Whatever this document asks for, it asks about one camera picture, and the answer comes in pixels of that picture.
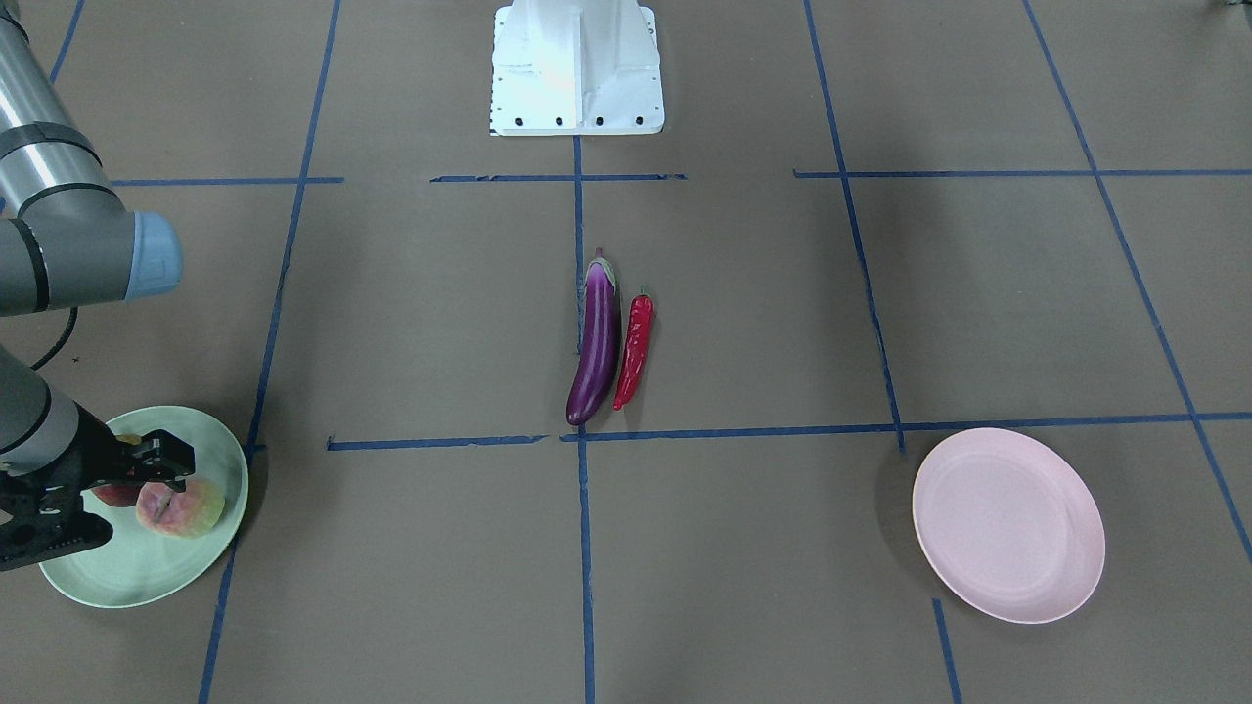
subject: purple eggplant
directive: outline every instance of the purple eggplant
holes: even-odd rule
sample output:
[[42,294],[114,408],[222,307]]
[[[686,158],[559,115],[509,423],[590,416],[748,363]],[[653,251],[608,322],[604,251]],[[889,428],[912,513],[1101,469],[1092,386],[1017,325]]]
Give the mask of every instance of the purple eggplant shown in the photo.
[[608,396],[617,375],[617,349],[622,337],[622,311],[617,299],[617,279],[600,249],[587,264],[582,287],[582,352],[578,373],[573,376],[565,417],[571,426],[591,420]]

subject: fake peach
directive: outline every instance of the fake peach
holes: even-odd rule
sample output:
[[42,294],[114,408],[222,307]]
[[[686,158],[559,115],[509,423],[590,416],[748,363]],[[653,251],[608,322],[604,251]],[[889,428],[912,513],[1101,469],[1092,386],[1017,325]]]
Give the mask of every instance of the fake peach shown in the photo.
[[118,509],[124,509],[126,506],[134,506],[139,501],[139,492],[143,490],[141,486],[123,486],[116,484],[106,484],[104,486],[98,486],[91,490],[95,497],[104,501],[109,506],[115,506]]
[[187,491],[174,491],[164,484],[144,485],[135,504],[139,524],[174,537],[200,537],[209,532],[225,507],[222,489],[199,477],[187,480]]

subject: blue tape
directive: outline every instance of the blue tape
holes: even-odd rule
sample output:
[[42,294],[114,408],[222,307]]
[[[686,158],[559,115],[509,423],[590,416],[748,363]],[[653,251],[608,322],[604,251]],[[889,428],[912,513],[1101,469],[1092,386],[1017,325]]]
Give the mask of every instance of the blue tape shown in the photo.
[[[1223,413],[1199,413],[1202,421],[1252,421],[1252,411]],[[900,423],[904,432],[948,432],[978,427],[998,427],[1005,430],[1030,427],[1083,427],[1083,426],[1123,426],[1152,423],[1189,423],[1188,413],[1154,413],[1127,416],[1077,416],[1042,418],[989,418],[972,421],[934,421]],[[809,435],[875,435],[894,433],[893,423],[851,423],[836,426],[762,426],[737,428],[691,428],[691,430],[640,430],[623,432],[586,432],[562,435],[561,442],[623,442],[642,440],[714,440],[722,437],[799,437]],[[533,445],[547,435],[513,435],[500,437],[436,437],[419,440],[381,440],[366,442],[336,442],[331,438],[327,450],[332,452],[353,450],[411,450],[424,447],[467,447],[475,445]]]
[[[838,172],[791,170],[795,178],[836,179]],[[990,169],[990,170],[921,170],[921,172],[848,172],[848,178],[1033,178],[1089,177],[1089,170]]]
[[222,625],[227,619],[227,600],[230,596],[230,579],[234,575],[234,556],[239,549],[238,537],[230,541],[230,557],[227,560],[227,569],[222,571],[222,582],[218,584],[218,603],[213,609],[213,630],[209,631],[209,650],[204,656],[204,671],[200,674],[200,695],[198,701],[207,704],[209,693],[213,689],[213,671],[218,666],[218,646],[222,643]]
[[1252,411],[1237,411],[1231,413],[1201,413],[1199,420],[1208,421],[1252,421]]
[[1104,209],[1108,210],[1108,218],[1113,223],[1113,232],[1117,233],[1117,241],[1122,246],[1122,254],[1126,256],[1126,263],[1131,268],[1131,276],[1134,278],[1134,286],[1139,289],[1139,298],[1143,299],[1143,307],[1148,311],[1148,318],[1152,321],[1152,327],[1157,332],[1157,339],[1161,342],[1161,349],[1164,352],[1166,361],[1169,363],[1169,371],[1173,373],[1174,383],[1178,385],[1178,392],[1182,395],[1183,405],[1187,407],[1187,415],[1196,428],[1196,436],[1199,438],[1199,445],[1204,450],[1204,457],[1208,460],[1208,468],[1213,474],[1213,480],[1217,481],[1218,491],[1222,494],[1222,500],[1226,502],[1226,510],[1231,515],[1231,522],[1234,524],[1234,532],[1239,537],[1239,542],[1243,544],[1243,552],[1252,562],[1252,539],[1248,536],[1247,527],[1243,525],[1243,519],[1239,516],[1239,510],[1234,505],[1234,497],[1231,495],[1229,486],[1226,484],[1226,476],[1222,474],[1222,467],[1217,462],[1217,455],[1213,452],[1212,446],[1208,442],[1208,433],[1204,432],[1204,425],[1201,421],[1199,413],[1196,411],[1196,405],[1192,401],[1191,392],[1187,390],[1187,383],[1183,381],[1182,370],[1178,367],[1178,361],[1174,358],[1173,348],[1169,344],[1169,338],[1166,336],[1164,326],[1161,323],[1161,317],[1157,314],[1157,308],[1152,303],[1152,297],[1148,294],[1148,288],[1143,283],[1143,274],[1139,272],[1139,266],[1134,261],[1134,253],[1131,252],[1131,243],[1126,238],[1126,230],[1122,228],[1122,220],[1117,217],[1117,209],[1113,207],[1113,198],[1108,193],[1108,187],[1104,184],[1104,178],[1101,175],[1099,168],[1096,165],[1096,157],[1092,154],[1090,145],[1087,142],[1087,135],[1083,133],[1082,124],[1078,122],[1078,113],[1074,110],[1074,104],[1069,99],[1069,91],[1065,90],[1065,84],[1060,80],[1060,71],[1057,69],[1057,63],[1052,58],[1052,50],[1048,49],[1048,41],[1043,36],[1043,28],[1039,25],[1038,18],[1034,15],[1034,8],[1030,6],[1030,0],[1022,0],[1023,8],[1025,8],[1027,18],[1030,20],[1030,26],[1034,29],[1034,35],[1039,40],[1039,48],[1043,50],[1043,56],[1048,61],[1048,69],[1052,71],[1052,79],[1057,84],[1057,90],[1060,91],[1062,101],[1065,104],[1065,110],[1069,113],[1069,120],[1074,125],[1074,133],[1078,135],[1078,143],[1082,145],[1083,154],[1087,157],[1087,163],[1090,165],[1090,173],[1096,177],[1096,185],[1099,188],[1101,198],[1104,202]]
[[835,147],[835,162],[839,164],[839,180],[844,189],[844,204],[848,207],[848,224],[853,230],[853,244],[856,247],[856,262],[865,279],[865,301],[869,304],[869,317],[874,323],[874,336],[878,338],[878,353],[883,363],[883,382],[886,386],[886,400],[891,406],[891,422],[895,425],[895,441],[904,452],[904,430],[900,427],[900,406],[895,398],[895,385],[891,382],[891,365],[886,357],[886,341],[883,339],[883,324],[878,318],[878,303],[874,301],[874,283],[869,274],[869,262],[865,258],[865,246],[861,242],[860,224],[856,222],[856,205],[853,202],[851,182],[848,179],[848,164],[844,162],[844,147],[839,139],[839,123],[835,120],[835,104],[830,99],[830,85],[826,83],[826,65],[821,58],[821,44],[818,41],[818,26],[813,21],[813,4],[804,0],[804,14],[809,23],[809,40],[813,43],[813,58],[818,65],[818,80],[821,83],[821,98],[826,105],[826,120],[830,123],[830,140]]
[[582,326],[586,318],[582,301],[582,138],[573,137],[573,298],[578,311],[578,339],[575,355],[582,355]]
[[578,426],[578,504],[582,535],[582,668],[586,704],[596,704],[596,639],[591,594],[591,502],[587,496],[587,428]]
[[790,427],[740,427],[711,430],[640,430],[627,432],[588,432],[582,435],[562,435],[561,442],[618,442],[623,440],[710,440],[719,437],[793,437],[804,435],[858,435],[895,432],[896,426],[889,423],[866,423],[848,426],[790,426]]
[[1241,177],[1252,169],[1099,169],[1102,177]]
[[78,0],[74,5],[74,14],[70,15],[70,26],[65,30],[65,40],[61,41],[61,50],[56,53],[56,60],[53,61],[53,70],[48,74],[48,83],[56,83],[56,79],[61,75],[61,66],[65,64],[65,56],[70,53],[70,44],[74,43],[74,34],[78,31],[79,19],[83,18],[83,5],[86,0]]
[[[305,184],[343,183],[343,177],[309,177]],[[174,185],[299,185],[299,177],[273,178],[136,178],[109,182],[116,187],[174,187]]]
[[442,175],[431,183],[572,183],[577,180],[687,180],[687,174],[495,174],[495,175]]
[[935,611],[935,628],[939,629],[939,645],[943,648],[943,661],[948,669],[948,688],[952,690],[952,704],[962,704],[960,681],[957,679],[957,661],[952,656],[952,640],[948,639],[948,621],[943,616],[943,603],[931,599]]
[[493,445],[535,445],[546,435],[505,435],[497,437],[432,437],[417,440],[369,440],[359,442],[326,441],[327,452],[358,452],[367,450],[422,450],[427,447],[490,447]]
[[[283,311],[283,287],[287,284],[287,269],[290,267],[292,247],[295,244],[295,232],[299,227],[300,208],[304,204],[304,187],[309,178],[309,164],[313,162],[313,144],[317,138],[318,116],[322,111],[322,96],[326,93],[326,81],[331,73],[331,56],[334,50],[336,29],[339,24],[341,1],[342,0],[334,0],[331,8],[329,29],[326,35],[326,50],[322,54],[322,70],[318,74],[317,91],[313,96],[313,110],[309,115],[309,128],[304,138],[304,155],[300,160],[300,175],[299,182],[295,185],[295,200],[292,204],[292,219],[287,228],[287,244],[283,249],[283,266],[278,273],[278,286],[274,292],[274,306],[270,311],[269,332],[265,338],[265,356],[260,366],[260,380],[257,383],[257,405],[253,411],[252,423],[248,428],[248,441],[244,445],[244,457],[247,458],[249,467],[252,466],[252,460],[257,453],[257,436],[260,432],[260,417],[265,407],[265,392],[269,387],[270,365],[274,361],[274,343],[278,338],[278,322],[282,318]],[[235,547],[232,547],[230,562],[228,562],[227,570],[222,572],[222,584],[218,586],[218,611],[214,614],[213,619],[214,635],[209,639],[208,653],[204,656],[204,671],[200,675],[199,704],[208,704],[209,694],[213,689],[213,671],[218,660],[222,620],[225,618],[225,603],[230,593],[230,580],[234,574],[234,556]]]

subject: white metal stand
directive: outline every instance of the white metal stand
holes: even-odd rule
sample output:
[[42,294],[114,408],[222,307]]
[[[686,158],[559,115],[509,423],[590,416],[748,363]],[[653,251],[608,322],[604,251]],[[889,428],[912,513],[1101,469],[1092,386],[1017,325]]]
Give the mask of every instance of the white metal stand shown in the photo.
[[656,15],[636,0],[513,0],[496,13],[491,132],[655,134]]

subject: red chili pepper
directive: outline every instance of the red chili pepper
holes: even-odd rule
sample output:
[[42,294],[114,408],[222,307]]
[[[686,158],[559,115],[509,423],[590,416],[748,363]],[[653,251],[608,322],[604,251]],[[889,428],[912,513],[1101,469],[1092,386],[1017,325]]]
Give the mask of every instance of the red chili pepper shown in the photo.
[[617,377],[617,395],[613,396],[613,411],[621,411],[630,403],[639,388],[639,377],[644,372],[644,360],[647,358],[647,342],[652,338],[652,319],[656,306],[646,291],[640,291],[630,303],[630,322],[626,326],[626,351],[622,355],[622,373]]

